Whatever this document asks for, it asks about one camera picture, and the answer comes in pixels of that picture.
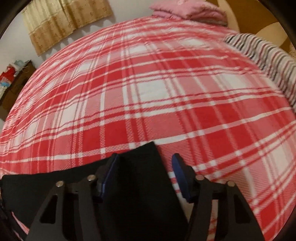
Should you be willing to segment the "black pants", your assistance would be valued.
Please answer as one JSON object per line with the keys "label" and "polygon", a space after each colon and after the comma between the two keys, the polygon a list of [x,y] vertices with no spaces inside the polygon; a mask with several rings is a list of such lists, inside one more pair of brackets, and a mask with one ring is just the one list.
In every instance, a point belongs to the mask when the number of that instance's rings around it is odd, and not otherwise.
{"label": "black pants", "polygon": [[[74,183],[95,174],[111,155],[62,171],[4,175],[1,203],[11,224],[24,225],[30,231],[39,208],[58,181]],[[154,143],[118,154],[96,218],[101,240],[187,238],[187,219]],[[21,237],[27,240],[28,234]]]}

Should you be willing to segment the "red white plaid bedspread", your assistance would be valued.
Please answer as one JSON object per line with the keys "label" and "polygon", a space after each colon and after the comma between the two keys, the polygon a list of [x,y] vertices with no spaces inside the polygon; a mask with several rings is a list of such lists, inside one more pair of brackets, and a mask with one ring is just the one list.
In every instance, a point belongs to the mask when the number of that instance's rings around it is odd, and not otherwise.
{"label": "red white plaid bedspread", "polygon": [[295,206],[295,114],[278,87],[224,42],[231,29],[144,17],[47,59],[1,132],[1,174],[79,167],[155,142],[211,180],[235,181],[266,240]]}

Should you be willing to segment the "dark wooden desk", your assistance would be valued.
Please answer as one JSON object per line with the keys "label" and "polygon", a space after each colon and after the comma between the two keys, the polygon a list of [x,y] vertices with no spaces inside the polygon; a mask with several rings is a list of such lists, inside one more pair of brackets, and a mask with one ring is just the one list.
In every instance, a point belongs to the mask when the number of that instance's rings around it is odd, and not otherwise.
{"label": "dark wooden desk", "polygon": [[8,113],[16,102],[18,95],[22,91],[23,87],[29,80],[29,78],[36,71],[35,66],[31,60],[25,62],[23,68],[17,73],[14,81],[5,90],[3,96],[1,97],[1,120],[5,121]]}

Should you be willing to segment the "red gift bag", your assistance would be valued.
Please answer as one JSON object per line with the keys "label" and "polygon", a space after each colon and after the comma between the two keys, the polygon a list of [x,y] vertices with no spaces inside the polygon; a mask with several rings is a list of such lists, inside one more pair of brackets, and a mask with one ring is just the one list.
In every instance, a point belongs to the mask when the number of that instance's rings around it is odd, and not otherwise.
{"label": "red gift bag", "polygon": [[8,66],[6,71],[1,73],[1,80],[8,80],[10,82],[13,82],[14,75],[16,73],[16,70],[13,66]]}

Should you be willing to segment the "striped pillow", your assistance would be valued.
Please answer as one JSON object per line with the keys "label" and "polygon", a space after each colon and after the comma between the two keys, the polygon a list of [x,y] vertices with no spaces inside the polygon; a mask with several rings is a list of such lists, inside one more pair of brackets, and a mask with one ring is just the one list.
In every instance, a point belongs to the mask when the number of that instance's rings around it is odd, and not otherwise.
{"label": "striped pillow", "polygon": [[283,92],[295,110],[295,60],[271,42],[253,34],[235,34],[224,42],[252,60]]}

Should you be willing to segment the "brown wooden headboard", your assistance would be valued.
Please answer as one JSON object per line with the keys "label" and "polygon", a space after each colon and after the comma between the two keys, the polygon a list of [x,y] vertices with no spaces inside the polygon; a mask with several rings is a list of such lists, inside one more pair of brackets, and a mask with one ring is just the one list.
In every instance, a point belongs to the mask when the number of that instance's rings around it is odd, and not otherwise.
{"label": "brown wooden headboard", "polygon": [[295,49],[276,17],[259,1],[210,0],[227,16],[228,27],[239,33],[251,33],[292,54]]}

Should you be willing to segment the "beige patterned curtain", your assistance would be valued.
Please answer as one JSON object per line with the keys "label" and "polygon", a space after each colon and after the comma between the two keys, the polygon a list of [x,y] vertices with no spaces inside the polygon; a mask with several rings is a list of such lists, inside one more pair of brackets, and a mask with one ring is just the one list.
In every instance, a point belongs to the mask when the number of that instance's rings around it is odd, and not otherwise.
{"label": "beige patterned curtain", "polygon": [[71,35],[75,30],[112,16],[108,1],[31,1],[22,16],[38,56]]}

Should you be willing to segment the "folded pink quilt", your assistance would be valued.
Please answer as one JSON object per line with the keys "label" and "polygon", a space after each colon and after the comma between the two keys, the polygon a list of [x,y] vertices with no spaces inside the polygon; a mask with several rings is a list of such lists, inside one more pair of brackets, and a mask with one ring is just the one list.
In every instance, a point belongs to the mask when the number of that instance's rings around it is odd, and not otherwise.
{"label": "folded pink quilt", "polygon": [[158,1],[149,8],[162,18],[228,26],[225,11],[208,1]]}

